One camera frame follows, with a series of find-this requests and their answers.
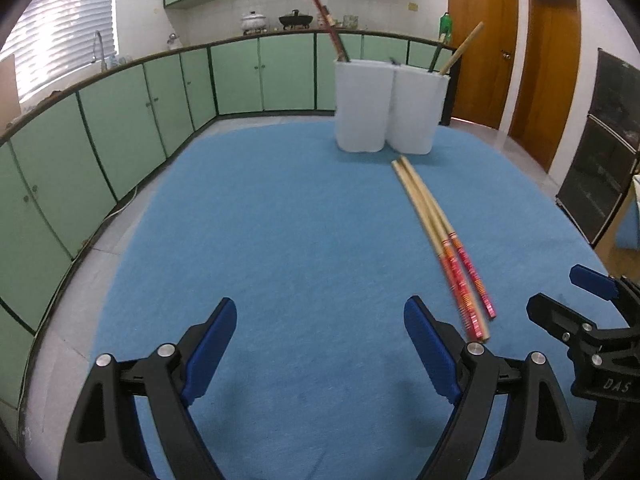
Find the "bamboo chopstick orange handle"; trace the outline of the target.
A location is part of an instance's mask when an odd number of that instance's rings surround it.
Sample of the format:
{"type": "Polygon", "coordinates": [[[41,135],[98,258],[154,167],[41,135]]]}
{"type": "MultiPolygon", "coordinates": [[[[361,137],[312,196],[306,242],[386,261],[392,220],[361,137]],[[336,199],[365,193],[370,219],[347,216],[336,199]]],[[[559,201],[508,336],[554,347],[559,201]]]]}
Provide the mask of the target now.
{"type": "Polygon", "coordinates": [[[475,296],[475,299],[477,300],[478,305],[480,306],[480,313],[484,316],[484,318],[485,316],[487,316],[488,320],[494,320],[497,316],[497,312],[494,307],[494,304],[492,303],[488,295],[488,291],[486,289],[486,286],[482,278],[480,277],[480,274],[476,270],[474,263],[472,263],[472,260],[468,251],[462,244],[462,241],[460,240],[460,237],[456,229],[452,225],[451,221],[448,219],[447,215],[445,214],[445,211],[442,209],[442,206],[439,205],[439,202],[436,200],[435,196],[433,195],[431,190],[427,187],[427,185],[426,185],[426,188],[427,188],[428,195],[431,197],[432,200],[434,200],[436,210],[440,214],[440,218],[444,222],[446,232],[448,233],[450,240],[454,245],[454,252],[458,257],[458,261],[461,264],[463,273],[465,274],[465,277],[468,280],[470,289],[472,290],[472,293],[475,296]]]}

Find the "bamboo chopstick red handle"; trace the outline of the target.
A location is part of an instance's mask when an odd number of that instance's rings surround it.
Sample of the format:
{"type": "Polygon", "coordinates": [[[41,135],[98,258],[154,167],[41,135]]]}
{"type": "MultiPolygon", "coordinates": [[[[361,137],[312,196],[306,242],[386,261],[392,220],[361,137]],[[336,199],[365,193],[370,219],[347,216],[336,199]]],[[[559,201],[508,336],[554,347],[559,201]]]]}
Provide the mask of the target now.
{"type": "Polygon", "coordinates": [[[480,306],[463,273],[461,264],[454,252],[454,245],[446,232],[440,214],[436,210],[434,200],[427,193],[426,185],[405,156],[400,156],[394,160],[392,167],[408,194],[423,229],[432,242],[435,254],[444,269],[446,279],[454,294],[460,318],[469,340],[488,341],[488,326],[484,316],[480,313],[480,306]]]}

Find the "bamboo chopstick red end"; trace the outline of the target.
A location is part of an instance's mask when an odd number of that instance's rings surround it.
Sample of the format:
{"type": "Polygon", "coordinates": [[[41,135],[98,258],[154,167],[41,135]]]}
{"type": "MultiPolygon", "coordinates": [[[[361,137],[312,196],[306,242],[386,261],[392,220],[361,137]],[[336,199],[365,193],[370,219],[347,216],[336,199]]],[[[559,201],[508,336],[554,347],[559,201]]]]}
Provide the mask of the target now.
{"type": "Polygon", "coordinates": [[[454,51],[454,54],[451,55],[451,58],[447,61],[447,63],[444,66],[442,66],[442,68],[438,71],[440,76],[445,76],[450,72],[450,70],[452,69],[452,66],[454,66],[454,64],[456,64],[460,60],[460,58],[462,58],[462,55],[464,55],[465,52],[469,50],[469,47],[471,47],[471,44],[476,39],[476,37],[483,31],[484,27],[485,27],[485,24],[483,22],[479,22],[474,27],[472,32],[470,32],[469,35],[466,36],[462,44],[460,44],[460,47],[458,47],[457,50],[454,51]]]}

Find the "black chopstick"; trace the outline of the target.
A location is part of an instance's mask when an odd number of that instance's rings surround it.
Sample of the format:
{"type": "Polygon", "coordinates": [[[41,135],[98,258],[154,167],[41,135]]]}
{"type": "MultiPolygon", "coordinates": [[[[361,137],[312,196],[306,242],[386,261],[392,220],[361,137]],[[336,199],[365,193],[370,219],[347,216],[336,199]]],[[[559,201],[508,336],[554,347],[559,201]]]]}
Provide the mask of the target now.
{"type": "Polygon", "coordinates": [[[428,71],[430,73],[434,72],[435,69],[435,65],[437,63],[437,60],[439,58],[440,52],[442,52],[442,48],[444,47],[444,45],[446,44],[446,38],[447,38],[447,34],[446,32],[443,32],[442,34],[439,35],[439,42],[435,48],[435,51],[433,53],[432,59],[431,59],[431,63],[430,66],[428,66],[428,71]]]}

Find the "bamboo chopstick red patterned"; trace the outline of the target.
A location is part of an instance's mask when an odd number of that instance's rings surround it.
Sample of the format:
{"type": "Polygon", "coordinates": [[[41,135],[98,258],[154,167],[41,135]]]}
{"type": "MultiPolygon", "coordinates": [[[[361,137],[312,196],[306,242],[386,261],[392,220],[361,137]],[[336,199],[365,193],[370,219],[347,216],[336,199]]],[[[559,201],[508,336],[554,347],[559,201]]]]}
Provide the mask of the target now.
{"type": "Polygon", "coordinates": [[[326,29],[331,38],[332,44],[334,45],[334,49],[337,54],[337,59],[340,62],[348,63],[350,61],[350,57],[344,46],[343,40],[341,40],[340,34],[335,28],[334,21],[329,14],[328,8],[322,3],[321,0],[312,0],[312,2],[320,13],[323,27],[326,29]]]}

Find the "green lower kitchen cabinets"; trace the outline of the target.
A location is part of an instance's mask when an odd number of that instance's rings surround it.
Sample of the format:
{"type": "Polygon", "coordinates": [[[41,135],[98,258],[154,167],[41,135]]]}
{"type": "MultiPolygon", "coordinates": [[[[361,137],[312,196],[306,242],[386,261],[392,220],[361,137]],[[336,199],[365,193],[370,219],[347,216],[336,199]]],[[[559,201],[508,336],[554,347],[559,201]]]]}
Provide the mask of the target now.
{"type": "Polygon", "coordinates": [[[1,138],[1,406],[13,420],[38,328],[107,215],[218,118],[329,113],[325,32],[155,55],[64,91],[1,138]]]}

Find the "brown wooden door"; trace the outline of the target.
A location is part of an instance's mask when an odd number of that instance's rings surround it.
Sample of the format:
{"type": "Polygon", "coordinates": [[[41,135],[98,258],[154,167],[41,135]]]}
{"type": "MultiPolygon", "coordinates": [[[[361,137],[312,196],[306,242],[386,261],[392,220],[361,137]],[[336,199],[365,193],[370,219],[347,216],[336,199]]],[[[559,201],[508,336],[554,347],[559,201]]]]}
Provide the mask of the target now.
{"type": "Polygon", "coordinates": [[[579,0],[528,0],[526,49],[509,136],[549,170],[573,104],[580,62],[579,0]]]}
{"type": "Polygon", "coordinates": [[[452,44],[460,46],[478,23],[483,30],[458,61],[455,118],[497,129],[513,70],[518,0],[448,0],[452,44]]]}

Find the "blue table mat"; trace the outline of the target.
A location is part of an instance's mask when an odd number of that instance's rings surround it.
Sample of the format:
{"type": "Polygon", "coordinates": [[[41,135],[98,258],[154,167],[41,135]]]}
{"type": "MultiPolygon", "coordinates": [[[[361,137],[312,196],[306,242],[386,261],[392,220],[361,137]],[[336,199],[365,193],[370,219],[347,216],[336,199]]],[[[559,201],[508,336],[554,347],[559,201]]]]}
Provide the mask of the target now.
{"type": "MultiPolygon", "coordinates": [[[[416,479],[452,410],[406,332],[418,295],[464,332],[430,241],[390,162],[341,151],[332,120],[201,136],[164,173],[122,259],[92,358],[145,358],[206,321],[222,297],[238,322],[190,413],[227,479],[416,479]]],[[[570,284],[603,266],[555,203],[503,154],[439,128],[407,157],[462,239],[497,311],[489,350],[541,351],[584,438],[566,347],[530,322],[537,292],[623,327],[570,284]]]]}

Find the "white double utensil holder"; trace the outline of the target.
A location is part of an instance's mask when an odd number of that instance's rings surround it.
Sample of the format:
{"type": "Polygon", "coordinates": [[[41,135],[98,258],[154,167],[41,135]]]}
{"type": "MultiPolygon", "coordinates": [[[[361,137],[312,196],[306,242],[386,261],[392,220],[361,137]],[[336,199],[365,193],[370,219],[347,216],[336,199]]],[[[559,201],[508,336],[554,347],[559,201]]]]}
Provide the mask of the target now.
{"type": "Polygon", "coordinates": [[[334,134],[349,153],[388,146],[426,155],[442,119],[449,77],[391,62],[336,61],[334,134]]]}

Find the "green bottle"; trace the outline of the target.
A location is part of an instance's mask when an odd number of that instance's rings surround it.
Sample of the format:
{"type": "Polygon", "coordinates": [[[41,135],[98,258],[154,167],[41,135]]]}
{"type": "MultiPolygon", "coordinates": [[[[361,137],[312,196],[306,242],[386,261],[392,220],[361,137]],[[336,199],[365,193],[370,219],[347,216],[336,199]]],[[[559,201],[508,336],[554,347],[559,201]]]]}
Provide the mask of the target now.
{"type": "Polygon", "coordinates": [[[449,44],[452,35],[452,18],[448,12],[442,14],[439,19],[438,41],[441,44],[449,44]]]}

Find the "brown cardboard board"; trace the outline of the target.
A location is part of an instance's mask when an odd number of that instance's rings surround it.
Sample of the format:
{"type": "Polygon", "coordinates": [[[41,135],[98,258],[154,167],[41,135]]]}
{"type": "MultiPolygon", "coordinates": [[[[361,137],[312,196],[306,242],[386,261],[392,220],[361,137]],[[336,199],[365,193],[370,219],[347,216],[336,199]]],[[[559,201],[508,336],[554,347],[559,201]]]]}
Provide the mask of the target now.
{"type": "Polygon", "coordinates": [[[6,130],[13,119],[22,114],[17,92],[15,56],[7,56],[0,62],[0,127],[6,130]]]}

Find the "chrome sink faucet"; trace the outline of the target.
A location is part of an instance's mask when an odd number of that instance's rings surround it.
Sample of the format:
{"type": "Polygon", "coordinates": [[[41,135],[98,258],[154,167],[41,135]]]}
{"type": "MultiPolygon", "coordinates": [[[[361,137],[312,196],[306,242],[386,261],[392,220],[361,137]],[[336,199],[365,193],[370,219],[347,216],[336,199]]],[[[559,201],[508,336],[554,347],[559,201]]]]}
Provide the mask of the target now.
{"type": "Polygon", "coordinates": [[[107,71],[104,42],[103,42],[102,34],[99,30],[97,30],[93,36],[92,62],[100,64],[101,73],[104,73],[107,71]]]}

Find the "black wok pan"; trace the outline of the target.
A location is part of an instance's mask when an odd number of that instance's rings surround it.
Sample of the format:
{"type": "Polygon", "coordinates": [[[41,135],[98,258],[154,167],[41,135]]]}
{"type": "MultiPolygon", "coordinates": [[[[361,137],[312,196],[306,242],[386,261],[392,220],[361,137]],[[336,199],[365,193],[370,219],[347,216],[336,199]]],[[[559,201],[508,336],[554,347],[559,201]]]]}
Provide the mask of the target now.
{"type": "Polygon", "coordinates": [[[308,29],[313,20],[312,15],[302,13],[298,9],[292,10],[289,14],[283,14],[279,18],[284,30],[308,29]]]}

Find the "small kettle on counter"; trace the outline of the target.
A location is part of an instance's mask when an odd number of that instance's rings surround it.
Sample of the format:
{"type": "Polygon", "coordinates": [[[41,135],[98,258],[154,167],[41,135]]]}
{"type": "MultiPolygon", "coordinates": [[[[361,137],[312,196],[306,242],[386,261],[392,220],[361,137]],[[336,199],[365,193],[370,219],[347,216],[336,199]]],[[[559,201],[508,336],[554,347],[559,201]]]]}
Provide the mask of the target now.
{"type": "Polygon", "coordinates": [[[176,50],[182,47],[180,38],[177,34],[172,32],[167,39],[167,49],[176,50]]]}

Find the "window blinds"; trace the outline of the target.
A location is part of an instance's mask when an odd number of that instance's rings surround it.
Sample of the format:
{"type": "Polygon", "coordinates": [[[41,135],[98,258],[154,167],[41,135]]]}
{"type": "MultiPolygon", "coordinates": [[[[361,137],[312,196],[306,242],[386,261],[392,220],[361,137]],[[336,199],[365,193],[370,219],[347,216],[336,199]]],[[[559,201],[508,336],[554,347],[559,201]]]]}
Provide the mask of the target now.
{"type": "Polygon", "coordinates": [[[92,64],[97,30],[108,58],[117,52],[114,0],[32,0],[1,50],[15,56],[20,100],[92,64]]]}

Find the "white cooking pot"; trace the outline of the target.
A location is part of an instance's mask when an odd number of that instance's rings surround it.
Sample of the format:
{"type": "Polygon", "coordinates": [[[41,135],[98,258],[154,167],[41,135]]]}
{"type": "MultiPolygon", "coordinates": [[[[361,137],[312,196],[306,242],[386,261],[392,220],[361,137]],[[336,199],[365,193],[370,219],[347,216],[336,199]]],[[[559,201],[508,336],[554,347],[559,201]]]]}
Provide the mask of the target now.
{"type": "Polygon", "coordinates": [[[243,36],[263,34],[268,30],[268,21],[264,14],[250,11],[241,18],[243,36]]]}

